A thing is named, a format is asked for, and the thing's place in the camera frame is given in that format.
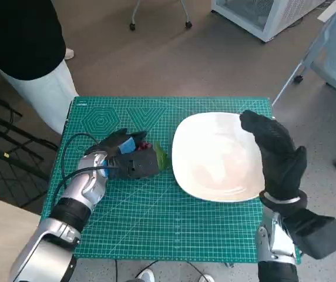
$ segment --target red object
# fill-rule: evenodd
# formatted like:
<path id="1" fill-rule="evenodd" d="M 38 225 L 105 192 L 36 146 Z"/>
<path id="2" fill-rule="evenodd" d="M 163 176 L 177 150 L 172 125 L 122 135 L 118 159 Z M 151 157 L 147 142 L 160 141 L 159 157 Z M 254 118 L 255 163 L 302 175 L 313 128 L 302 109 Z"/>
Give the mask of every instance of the red object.
<path id="1" fill-rule="evenodd" d="M 146 150 L 152 147 L 151 143 L 148 143 L 146 141 L 142 141 L 142 143 L 139 145 L 139 147 L 137 148 L 137 151 L 141 151 L 141 150 Z"/>

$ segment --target black wire rack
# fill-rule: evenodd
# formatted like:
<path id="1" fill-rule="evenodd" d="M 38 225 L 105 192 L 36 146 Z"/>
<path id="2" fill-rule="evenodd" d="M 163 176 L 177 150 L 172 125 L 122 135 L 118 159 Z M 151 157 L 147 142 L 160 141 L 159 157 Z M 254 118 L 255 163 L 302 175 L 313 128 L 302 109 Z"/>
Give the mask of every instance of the black wire rack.
<path id="1" fill-rule="evenodd" d="M 39 213 L 33 203 L 46 195 L 57 145 L 16 127 L 22 114 L 0 100 L 10 120 L 0 118 L 0 200 Z"/>

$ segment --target green vegetable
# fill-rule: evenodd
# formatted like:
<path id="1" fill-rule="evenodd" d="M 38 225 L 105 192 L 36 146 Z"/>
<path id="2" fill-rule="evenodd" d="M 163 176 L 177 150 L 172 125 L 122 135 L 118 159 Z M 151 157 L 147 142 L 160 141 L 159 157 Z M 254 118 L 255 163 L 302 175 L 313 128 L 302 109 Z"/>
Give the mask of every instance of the green vegetable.
<path id="1" fill-rule="evenodd" d="M 154 150 L 156 152 L 157 157 L 157 165 L 159 167 L 159 170 L 167 169 L 169 166 L 169 158 L 166 152 L 160 147 L 159 142 L 154 143 Z"/>

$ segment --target white pants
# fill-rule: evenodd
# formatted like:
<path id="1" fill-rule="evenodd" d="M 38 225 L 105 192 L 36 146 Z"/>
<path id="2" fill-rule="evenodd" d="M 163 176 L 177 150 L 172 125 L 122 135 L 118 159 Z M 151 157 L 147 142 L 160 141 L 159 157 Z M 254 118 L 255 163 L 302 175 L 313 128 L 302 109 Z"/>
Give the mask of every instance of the white pants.
<path id="1" fill-rule="evenodd" d="M 70 103 L 78 96 L 65 61 L 51 73 L 33 80 L 15 79 L 1 70 L 0 74 L 31 104 L 50 128 L 62 134 Z"/>

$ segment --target green cutting mat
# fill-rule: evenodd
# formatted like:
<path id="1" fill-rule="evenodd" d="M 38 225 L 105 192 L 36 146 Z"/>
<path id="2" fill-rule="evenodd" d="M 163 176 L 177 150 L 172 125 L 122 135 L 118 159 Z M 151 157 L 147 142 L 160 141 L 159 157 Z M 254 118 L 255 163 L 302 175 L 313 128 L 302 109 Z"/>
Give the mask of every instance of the green cutting mat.
<path id="1" fill-rule="evenodd" d="M 170 155 L 174 132 L 186 117 L 246 109 L 271 116 L 265 98 L 78 97 L 72 103 L 62 145 L 74 133 L 89 132 L 101 140 L 127 127 L 130 132 L 147 130 L 147 140 L 160 141 Z M 73 141 L 66 152 L 66 174 L 76 169 L 83 151 L 92 144 L 86 137 Z M 53 190 L 61 180 L 62 149 L 43 217 L 49 214 Z M 243 203 L 196 199 L 182 191 L 169 169 L 148 179 L 109 181 L 75 253 L 90 258 L 255 262 L 254 232 L 260 218 L 258 199 Z"/>

